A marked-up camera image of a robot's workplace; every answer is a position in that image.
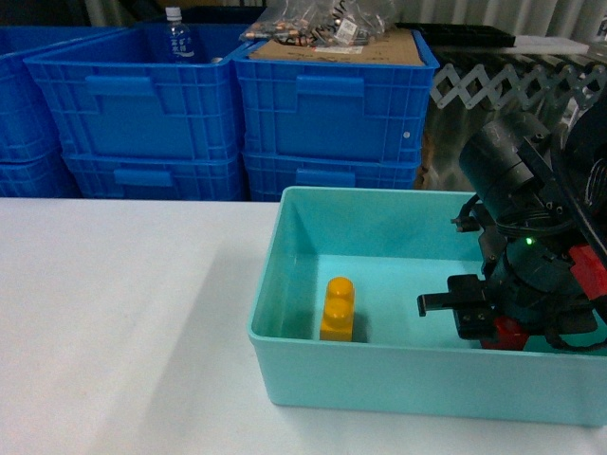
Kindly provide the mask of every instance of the plastic bag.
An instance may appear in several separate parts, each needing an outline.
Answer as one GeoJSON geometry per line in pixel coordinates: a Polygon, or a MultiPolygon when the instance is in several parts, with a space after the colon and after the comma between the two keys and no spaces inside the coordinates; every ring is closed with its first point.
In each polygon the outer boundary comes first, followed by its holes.
{"type": "Polygon", "coordinates": [[[241,36],[291,46],[364,46],[395,20],[394,0],[286,0],[241,36]]]}

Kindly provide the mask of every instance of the bottle cap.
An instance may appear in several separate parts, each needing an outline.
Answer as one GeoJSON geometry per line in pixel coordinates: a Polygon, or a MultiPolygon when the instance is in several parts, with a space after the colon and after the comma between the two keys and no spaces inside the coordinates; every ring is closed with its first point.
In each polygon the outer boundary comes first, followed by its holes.
{"type": "Polygon", "coordinates": [[[180,21],[181,20],[181,8],[180,7],[167,7],[164,10],[167,13],[167,21],[180,21]]]}

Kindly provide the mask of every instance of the water bottle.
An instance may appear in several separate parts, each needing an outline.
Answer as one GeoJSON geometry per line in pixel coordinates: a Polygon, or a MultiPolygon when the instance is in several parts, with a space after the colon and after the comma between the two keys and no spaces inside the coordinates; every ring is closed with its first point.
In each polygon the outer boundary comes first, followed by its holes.
{"type": "Polygon", "coordinates": [[[181,24],[181,8],[167,7],[166,38],[169,49],[169,60],[176,64],[194,63],[192,33],[185,24],[181,24]]]}

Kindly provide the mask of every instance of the stacked blue crates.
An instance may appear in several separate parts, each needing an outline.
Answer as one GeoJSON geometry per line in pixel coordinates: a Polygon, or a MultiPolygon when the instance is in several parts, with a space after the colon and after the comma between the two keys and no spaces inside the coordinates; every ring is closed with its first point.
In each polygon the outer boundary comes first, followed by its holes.
{"type": "Polygon", "coordinates": [[[80,196],[61,159],[57,127],[24,59],[115,31],[0,27],[0,196],[80,196]]]}
{"type": "Polygon", "coordinates": [[[293,185],[410,189],[421,158],[438,62],[413,32],[424,65],[235,59],[251,198],[293,185]]]}
{"type": "Polygon", "coordinates": [[[85,197],[242,200],[242,97],[231,62],[246,26],[190,26],[196,60],[168,61],[165,26],[27,59],[85,197]]]}

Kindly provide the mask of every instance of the cardboard sheet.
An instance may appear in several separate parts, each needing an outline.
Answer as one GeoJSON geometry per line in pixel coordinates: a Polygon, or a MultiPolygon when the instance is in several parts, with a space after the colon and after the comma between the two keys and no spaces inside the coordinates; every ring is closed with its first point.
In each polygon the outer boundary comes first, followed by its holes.
{"type": "Polygon", "coordinates": [[[374,43],[348,47],[298,47],[270,41],[252,52],[257,60],[332,62],[344,64],[406,64],[423,66],[414,37],[409,30],[396,29],[374,43]]]}

